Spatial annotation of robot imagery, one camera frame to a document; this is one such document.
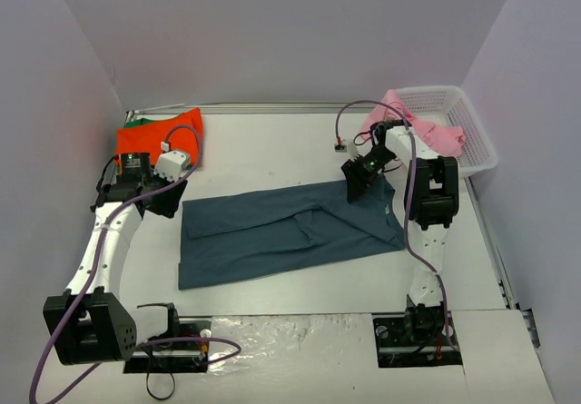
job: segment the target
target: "gray fabric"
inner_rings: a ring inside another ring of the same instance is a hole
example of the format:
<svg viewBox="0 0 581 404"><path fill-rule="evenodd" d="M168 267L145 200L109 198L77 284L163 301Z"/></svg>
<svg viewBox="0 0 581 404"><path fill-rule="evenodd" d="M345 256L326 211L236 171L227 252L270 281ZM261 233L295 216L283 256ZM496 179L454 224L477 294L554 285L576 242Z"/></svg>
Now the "gray fabric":
<svg viewBox="0 0 581 404"><path fill-rule="evenodd" d="M393 194L381 176L353 204L344 181L184 202L179 289L402 250Z"/></svg>

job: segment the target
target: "red fabric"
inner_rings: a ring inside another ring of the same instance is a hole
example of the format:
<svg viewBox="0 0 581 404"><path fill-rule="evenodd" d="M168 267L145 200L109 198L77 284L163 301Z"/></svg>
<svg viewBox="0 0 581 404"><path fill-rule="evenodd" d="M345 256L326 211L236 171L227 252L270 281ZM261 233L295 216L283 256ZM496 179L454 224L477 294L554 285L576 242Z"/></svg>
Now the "red fabric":
<svg viewBox="0 0 581 404"><path fill-rule="evenodd" d="M176 125L192 125L203 139L203 123L200 109L191 109L171 120L156 121L155 123L140 125L130 129L117 131L117 154L122 153L149 153L152 165L162 153L160 146L167 133ZM190 155L193 162L198 157L198 144L192 131L180 129L173 133L170 145L177 150L183 150Z"/></svg>

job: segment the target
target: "plastic laundry basket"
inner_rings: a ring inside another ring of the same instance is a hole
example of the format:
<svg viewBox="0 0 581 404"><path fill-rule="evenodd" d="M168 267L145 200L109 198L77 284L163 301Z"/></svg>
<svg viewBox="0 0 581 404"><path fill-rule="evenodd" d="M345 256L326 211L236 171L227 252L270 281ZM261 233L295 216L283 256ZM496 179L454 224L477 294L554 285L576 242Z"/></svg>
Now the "plastic laundry basket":
<svg viewBox="0 0 581 404"><path fill-rule="evenodd" d="M440 125L460 125L466 142L458 157L460 177L494 168L498 163L484 127L472 103L456 86L417 86L398 89L399 98L411 112L422 120Z"/></svg>

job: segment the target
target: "white table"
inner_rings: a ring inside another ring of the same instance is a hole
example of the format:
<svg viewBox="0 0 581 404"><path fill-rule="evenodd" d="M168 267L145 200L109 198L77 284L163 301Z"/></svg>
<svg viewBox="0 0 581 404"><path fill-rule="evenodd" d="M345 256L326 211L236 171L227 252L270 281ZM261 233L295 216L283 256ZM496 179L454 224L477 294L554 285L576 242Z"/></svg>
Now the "white table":
<svg viewBox="0 0 581 404"><path fill-rule="evenodd" d="M202 168L183 200L340 180L345 153L333 151L334 115L204 115ZM361 114L345 114L353 136ZM403 168L389 174L395 213L403 221ZM133 238L121 283L125 306L172 301L191 315L280 315L394 312L405 309L413 259L391 252L210 288L178 291L182 212L147 214ZM504 309L467 187L448 236L443 278L451 310Z"/></svg>
<svg viewBox="0 0 581 404"><path fill-rule="evenodd" d="M340 179L346 155L332 150L333 118L314 113L205 116L203 167L190 180L184 200ZM353 135L361 121L360 115L345 115L341 130ZM389 176L398 191L400 220L404 179L403 170ZM172 404L553 402L520 312L505 309L463 182L443 273L463 366L377 367L370 313L403 310L412 263L404 251L178 291L180 227L180 214L172 220L146 215L123 271L122 302L131 308L173 301L182 315L212 315L213 335L238 341L243 353L207 374L177 375ZM211 345L212 352L221 350ZM144 376L123 375L122 368L103 365L63 403L153 402ZM53 353L41 402L84 369L61 366ZM159 394L168 384L167 378L152 381Z"/></svg>

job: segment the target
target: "gray wall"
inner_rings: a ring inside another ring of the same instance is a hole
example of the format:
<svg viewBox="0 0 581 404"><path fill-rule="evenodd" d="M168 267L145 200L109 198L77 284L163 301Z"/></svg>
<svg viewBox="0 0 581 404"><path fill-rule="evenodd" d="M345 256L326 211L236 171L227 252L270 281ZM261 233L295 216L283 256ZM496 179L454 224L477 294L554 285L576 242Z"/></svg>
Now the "gray wall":
<svg viewBox="0 0 581 404"><path fill-rule="evenodd" d="M500 157L478 195L565 403L581 397L580 15L581 0L507 0L463 84Z"/></svg>
<svg viewBox="0 0 581 404"><path fill-rule="evenodd" d="M0 402L21 403L48 339L44 299L81 258L123 111L64 0L0 9Z"/></svg>
<svg viewBox="0 0 581 404"><path fill-rule="evenodd" d="M66 0L125 108L461 84L505 0Z"/></svg>

